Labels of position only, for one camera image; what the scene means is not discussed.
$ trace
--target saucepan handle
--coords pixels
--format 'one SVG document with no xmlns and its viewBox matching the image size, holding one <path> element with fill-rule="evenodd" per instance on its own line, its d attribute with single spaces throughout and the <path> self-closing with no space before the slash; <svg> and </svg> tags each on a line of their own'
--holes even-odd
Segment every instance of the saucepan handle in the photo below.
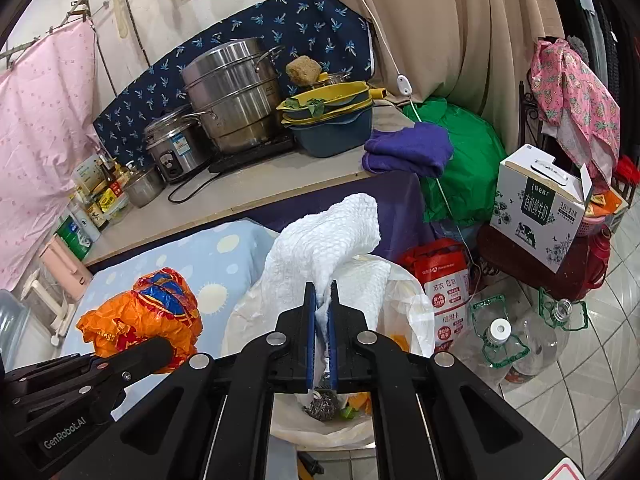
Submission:
<svg viewBox="0 0 640 480">
<path fill-rule="evenodd" d="M 193 112 L 191 114 L 184 114 L 182 116 L 182 118 L 183 119 L 188 119 L 188 118 L 199 119 L 203 115 L 210 115 L 211 118 L 214 121 L 218 118 L 218 116 L 215 113 L 213 113 L 211 110 L 203 110 L 201 112 Z"/>
<path fill-rule="evenodd" d="M 274 63 L 274 58 L 273 56 L 277 56 L 279 53 L 281 53 L 284 50 L 284 45 L 276 45 L 276 46 L 272 46 L 269 50 L 267 50 L 267 52 L 265 52 L 264 54 L 262 54 L 258 60 L 255 62 L 255 71 L 256 72 L 260 72 L 260 62 L 262 62 L 262 60 L 269 56 L 269 59 L 271 60 L 271 63 Z"/>
</svg>

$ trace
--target silver screw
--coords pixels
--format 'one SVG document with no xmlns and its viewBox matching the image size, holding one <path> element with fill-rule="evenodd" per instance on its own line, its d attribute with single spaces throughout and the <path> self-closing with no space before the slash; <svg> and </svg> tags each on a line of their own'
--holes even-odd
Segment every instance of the silver screw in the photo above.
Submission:
<svg viewBox="0 0 640 480">
<path fill-rule="evenodd" d="M 209 365 L 209 357 L 204 354 L 196 354 L 189 359 L 189 366 L 194 370 L 202 370 Z"/>
<path fill-rule="evenodd" d="M 378 336 L 371 330 L 363 330 L 358 334 L 358 341 L 363 345 L 373 345 L 378 340 Z"/>
<path fill-rule="evenodd" d="M 280 346 L 284 345 L 287 340 L 287 336 L 285 336 L 282 332 L 271 332 L 267 336 L 267 343 L 271 346 Z"/>
<path fill-rule="evenodd" d="M 451 355 L 449 352 L 439 352 L 435 355 L 433 360 L 438 366 L 441 366 L 443 368 L 452 367 L 453 363 L 456 362 L 456 360 L 453 358 L 453 355 Z"/>
</svg>

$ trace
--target folded purple cloth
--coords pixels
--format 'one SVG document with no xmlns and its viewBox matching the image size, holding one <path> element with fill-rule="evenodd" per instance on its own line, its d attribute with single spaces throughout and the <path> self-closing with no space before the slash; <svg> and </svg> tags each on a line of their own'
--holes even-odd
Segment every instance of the folded purple cloth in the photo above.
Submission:
<svg viewBox="0 0 640 480">
<path fill-rule="evenodd" d="M 424 122 L 397 132 L 373 130 L 364 149 L 362 167 L 371 173 L 399 170 L 433 178 L 442 176 L 453 154 L 448 131 Z"/>
</svg>

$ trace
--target cow illustration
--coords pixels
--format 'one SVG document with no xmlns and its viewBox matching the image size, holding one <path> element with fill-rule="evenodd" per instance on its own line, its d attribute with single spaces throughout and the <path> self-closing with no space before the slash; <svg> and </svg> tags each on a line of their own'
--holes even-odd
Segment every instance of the cow illustration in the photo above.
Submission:
<svg viewBox="0 0 640 480">
<path fill-rule="evenodd" d="M 516 236 L 529 244 L 534 249 L 536 248 L 536 237 L 531 230 L 531 227 L 524 225 L 522 222 L 518 222 L 518 228 L 516 229 Z"/>
</svg>

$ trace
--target navy blue fabric with palm trees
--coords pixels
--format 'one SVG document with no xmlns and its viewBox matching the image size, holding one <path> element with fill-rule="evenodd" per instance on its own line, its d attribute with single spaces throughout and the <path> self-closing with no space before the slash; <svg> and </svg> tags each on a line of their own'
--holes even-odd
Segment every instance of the navy blue fabric with palm trees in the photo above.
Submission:
<svg viewBox="0 0 640 480">
<path fill-rule="evenodd" d="M 367 22 L 338 0 L 267 0 L 212 25 L 176 47 L 130 83 L 98 116 L 94 126 L 121 164 L 151 162 L 144 128 L 189 98 L 180 76 L 193 59 L 236 38 L 262 38 L 265 48 L 283 45 L 276 60 L 282 94 L 300 89 L 285 74 L 286 64 L 307 55 L 326 72 L 349 72 L 351 80 L 371 76 Z"/>
</svg>

